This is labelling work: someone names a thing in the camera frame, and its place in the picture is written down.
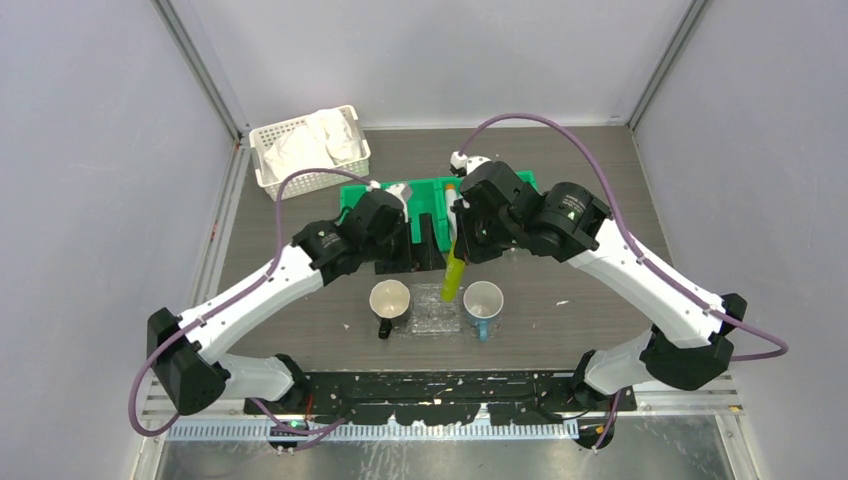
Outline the yellow toothpaste tube red cap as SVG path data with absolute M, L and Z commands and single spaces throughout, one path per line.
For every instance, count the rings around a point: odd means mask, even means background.
M 455 300 L 463 279 L 466 262 L 455 254 L 455 246 L 452 246 L 446 256 L 446 268 L 442 281 L 441 299 L 451 303 Z

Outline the white toothpaste tube orange cap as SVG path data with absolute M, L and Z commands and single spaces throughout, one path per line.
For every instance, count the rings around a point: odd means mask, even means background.
M 446 204 L 446 217 L 449 225 L 449 235 L 451 243 L 454 243 L 458 237 L 458 223 L 455 212 L 455 203 L 459 199 L 459 194 L 454 184 L 449 183 L 444 188 L 444 198 Z

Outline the black mug cream inside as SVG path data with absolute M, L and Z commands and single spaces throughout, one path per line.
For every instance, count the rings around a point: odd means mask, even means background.
M 369 294 L 368 303 L 379 322 L 378 338 L 381 340 L 387 340 L 394 329 L 406 325 L 411 318 L 411 292 L 398 280 L 378 282 Z

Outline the clear oval textured tray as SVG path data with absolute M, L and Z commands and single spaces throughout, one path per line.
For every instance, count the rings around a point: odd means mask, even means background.
M 409 287 L 411 315 L 406 323 L 395 327 L 392 334 L 400 337 L 473 338 L 476 328 L 469 322 L 459 297 L 445 302 L 440 284 L 421 283 Z

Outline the green compartment organizer bin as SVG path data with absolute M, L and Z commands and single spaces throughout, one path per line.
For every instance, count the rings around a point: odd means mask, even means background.
M 524 182 L 529 182 L 538 190 L 535 174 L 532 171 L 518 171 L 516 174 Z M 405 182 L 412 189 L 412 197 L 408 201 L 408 213 L 411 222 L 411 234 L 413 243 L 421 241 L 421 227 L 419 222 L 420 214 L 429 214 L 431 216 L 433 231 L 435 233 L 437 244 L 441 252 L 447 253 L 451 247 L 451 236 L 449 220 L 447 215 L 447 206 L 444 191 L 447 185 L 453 185 L 459 193 L 461 179 L 457 177 L 436 177 L 429 179 L 418 180 L 402 180 L 385 182 L 382 186 L 387 187 L 394 183 Z M 350 185 L 341 188 L 339 197 L 339 207 L 353 208 L 358 200 L 366 192 L 364 185 Z

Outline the blue mug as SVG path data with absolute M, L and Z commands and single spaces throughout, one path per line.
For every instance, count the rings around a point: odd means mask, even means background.
M 498 320 L 504 307 L 504 295 L 496 284 L 477 281 L 465 289 L 462 306 L 468 323 L 477 331 L 478 340 L 486 342 L 491 325 Z

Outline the white plastic basket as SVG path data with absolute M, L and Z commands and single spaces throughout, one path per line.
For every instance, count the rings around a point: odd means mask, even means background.
M 290 174 L 310 168 L 370 174 L 371 149 L 351 105 L 258 127 L 248 135 L 257 185 L 275 199 Z

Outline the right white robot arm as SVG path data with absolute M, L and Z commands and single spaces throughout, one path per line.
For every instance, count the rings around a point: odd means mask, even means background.
M 739 295 L 687 298 L 649 269 L 648 256 L 634 254 L 610 208 L 578 184 L 539 193 L 506 163 L 481 156 L 460 156 L 451 171 L 460 180 L 457 257 L 479 264 L 511 248 L 550 257 L 601 281 L 650 320 L 636 338 L 582 357 L 570 385 L 577 406 L 596 410 L 617 391 L 651 380 L 693 391 L 728 369 L 731 329 L 708 310 L 740 319 L 747 304 Z

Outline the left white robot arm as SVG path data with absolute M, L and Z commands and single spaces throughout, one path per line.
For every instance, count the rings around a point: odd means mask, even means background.
M 414 189 L 369 187 L 338 218 L 308 223 L 279 243 L 272 260 L 212 300 L 179 315 L 166 308 L 147 321 L 149 366 L 177 413 L 189 416 L 223 398 L 261 398 L 298 412 L 307 389 L 282 355 L 252 358 L 230 348 L 295 300 L 368 262 L 400 271 L 418 265 L 411 239 Z

